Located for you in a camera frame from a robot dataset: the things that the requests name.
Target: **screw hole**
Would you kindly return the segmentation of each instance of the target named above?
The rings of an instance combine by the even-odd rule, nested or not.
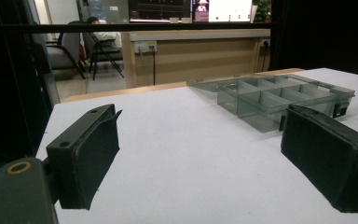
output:
[[[31,163],[28,161],[17,162],[7,168],[7,173],[10,175],[18,175],[31,168]]]

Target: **office chair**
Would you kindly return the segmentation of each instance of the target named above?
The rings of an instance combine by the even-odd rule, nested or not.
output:
[[[86,79],[78,64],[79,47],[80,33],[63,33],[61,44],[47,45],[52,70],[75,68]]]
[[[97,72],[97,62],[110,62],[122,77],[122,71],[116,61],[122,61],[123,55],[121,49],[114,47],[114,39],[98,40],[94,33],[83,33],[83,41],[86,48],[86,53],[89,58],[89,72],[93,68],[92,80],[95,80]]]

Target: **screen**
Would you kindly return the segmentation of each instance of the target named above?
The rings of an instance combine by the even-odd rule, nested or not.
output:
[[[193,21],[250,21],[252,0],[192,0]]]
[[[129,5],[132,21],[168,21],[170,17],[182,18],[186,10],[184,8],[184,0],[134,0],[132,2],[133,4]]]

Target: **plastic compartment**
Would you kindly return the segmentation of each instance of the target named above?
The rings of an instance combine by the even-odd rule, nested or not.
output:
[[[279,129],[290,104],[333,118],[345,115],[354,91],[318,80],[286,75],[241,78],[217,85],[217,103],[261,132]]]
[[[282,115],[292,103],[268,91],[244,93],[239,96],[238,117],[260,132],[279,129]]]
[[[301,83],[298,81],[289,80],[286,77],[262,77],[261,79],[271,82],[282,88],[290,88],[295,91],[298,91]]]

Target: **white tabletop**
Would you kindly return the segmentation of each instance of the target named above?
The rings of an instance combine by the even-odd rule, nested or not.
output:
[[[358,131],[358,76],[295,74],[355,90],[337,120]],[[341,214],[281,153],[282,133],[261,133],[190,87],[95,98],[54,107],[37,157],[90,109],[115,104],[118,152],[89,211],[60,223],[358,223]]]

